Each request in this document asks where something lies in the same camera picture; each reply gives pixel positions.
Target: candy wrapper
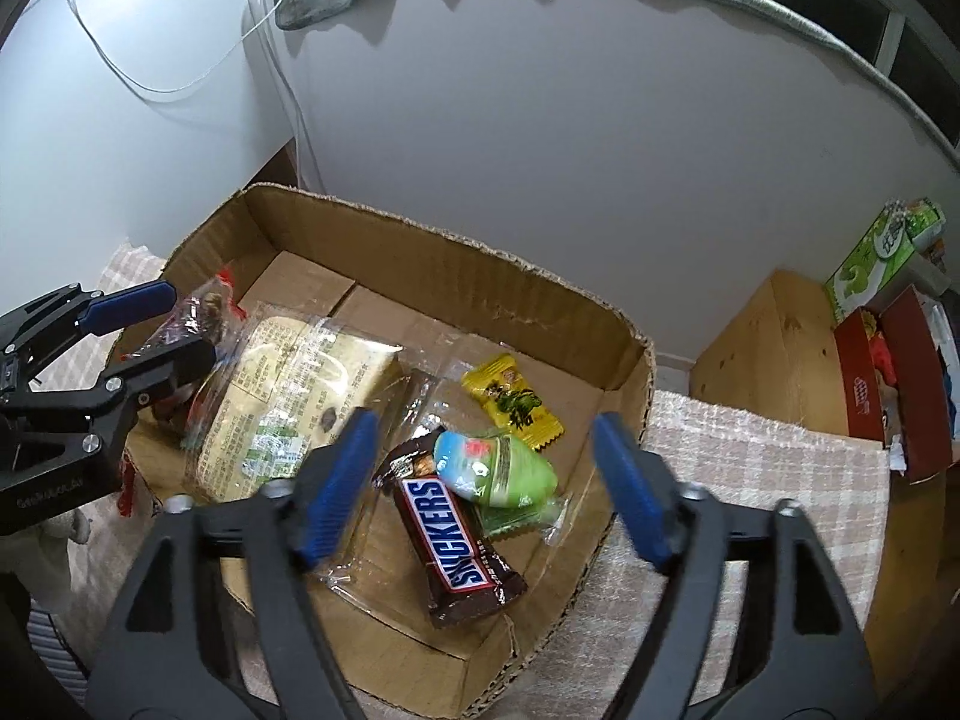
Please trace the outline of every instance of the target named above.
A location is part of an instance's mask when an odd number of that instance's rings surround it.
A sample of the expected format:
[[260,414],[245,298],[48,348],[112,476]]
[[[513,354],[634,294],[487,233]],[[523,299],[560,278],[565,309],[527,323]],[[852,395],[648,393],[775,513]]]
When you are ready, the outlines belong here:
[[563,435],[560,420],[546,410],[511,355],[501,354],[465,373],[461,383],[494,425],[510,431],[531,449],[541,449]]
[[354,407],[382,415],[400,381],[397,351],[332,319],[261,305],[230,364],[195,400],[188,483],[229,501],[295,475],[307,452],[336,440]]
[[568,498],[547,498],[534,506],[521,509],[495,509],[477,506],[477,517],[483,535],[491,541],[519,536],[521,533],[539,530],[544,543],[553,546],[559,540],[566,517]]
[[557,488],[553,466],[516,436],[484,439],[446,431],[434,457],[437,475],[450,490],[484,506],[533,506]]
[[493,614],[520,597],[526,581],[480,536],[471,504],[436,474],[440,428],[395,447],[374,477],[394,498],[429,589],[430,620],[438,628]]
[[[181,298],[167,319],[130,357],[140,357],[157,346],[168,346],[188,336],[203,336],[216,348],[217,365],[222,365],[236,346],[246,318],[247,313],[233,302],[233,277],[224,268]],[[181,386],[170,397],[152,404],[157,422],[182,435],[189,413],[188,401],[199,386],[196,382]]]

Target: snack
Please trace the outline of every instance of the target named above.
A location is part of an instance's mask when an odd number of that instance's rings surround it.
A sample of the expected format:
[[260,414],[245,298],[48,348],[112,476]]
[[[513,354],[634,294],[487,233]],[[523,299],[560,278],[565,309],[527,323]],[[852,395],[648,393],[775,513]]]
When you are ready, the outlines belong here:
[[403,442],[383,461],[374,483],[389,493],[424,565],[430,620],[437,628],[502,610],[526,581],[480,533],[471,504],[435,474],[433,449],[443,428]]
[[[236,346],[246,318],[247,313],[233,302],[233,277],[229,268],[224,268],[178,300],[160,327],[130,357],[140,357],[188,336],[203,336],[216,348],[217,365],[221,365]],[[197,382],[181,386],[170,397],[155,401],[151,409],[157,423],[182,435],[189,412],[187,401],[199,386]]]
[[550,545],[554,543],[557,533],[560,533],[560,529],[563,528],[566,504],[568,500],[565,498],[551,497],[539,504],[524,506],[521,509],[478,506],[476,511],[483,535],[491,541],[539,529],[544,541]]
[[214,501],[296,474],[309,450],[336,440],[355,406],[376,399],[398,349],[328,319],[282,314],[261,319],[241,346],[191,413],[188,478]]
[[922,197],[904,206],[890,200],[827,283],[827,298],[836,321],[860,306],[882,310],[908,284],[939,295],[949,286],[932,274],[922,252],[942,236],[947,219],[940,206]]
[[553,466],[516,436],[477,439],[448,431],[438,437],[434,456],[443,483],[484,506],[533,506],[557,488]]
[[544,407],[509,354],[501,354],[474,368],[460,380],[498,428],[520,437],[531,449],[540,449],[563,435],[563,425]]

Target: yellow candy wrapper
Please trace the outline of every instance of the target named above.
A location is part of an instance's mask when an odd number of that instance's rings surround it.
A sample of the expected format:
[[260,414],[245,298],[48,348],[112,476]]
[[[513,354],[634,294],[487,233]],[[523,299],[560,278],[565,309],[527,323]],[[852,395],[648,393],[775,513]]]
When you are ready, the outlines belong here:
[[508,430],[531,449],[541,449],[563,435],[560,420],[544,407],[509,354],[464,374],[460,383],[484,410],[493,424]]

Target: green candy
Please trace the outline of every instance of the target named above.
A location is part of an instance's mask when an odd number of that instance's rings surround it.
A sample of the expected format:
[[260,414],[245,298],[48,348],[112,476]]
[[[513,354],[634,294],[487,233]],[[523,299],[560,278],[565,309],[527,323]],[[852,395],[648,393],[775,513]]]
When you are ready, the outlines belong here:
[[559,498],[551,497],[541,503],[519,509],[495,509],[491,506],[478,506],[476,509],[483,535],[493,540],[516,536],[518,533],[526,533],[534,528],[557,528],[566,504]]
[[433,458],[450,490],[484,506],[534,506],[557,489],[553,466],[515,436],[474,439],[448,431],[438,437]]

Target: snickers bar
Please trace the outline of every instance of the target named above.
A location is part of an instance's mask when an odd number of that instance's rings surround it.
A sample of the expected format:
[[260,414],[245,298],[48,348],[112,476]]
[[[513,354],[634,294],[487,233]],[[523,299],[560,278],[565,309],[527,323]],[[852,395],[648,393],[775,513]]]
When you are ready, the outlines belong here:
[[430,619],[438,628],[501,610],[527,587],[480,536],[472,504],[437,477],[433,446],[441,432],[403,442],[387,455],[376,476],[394,498],[424,565]]

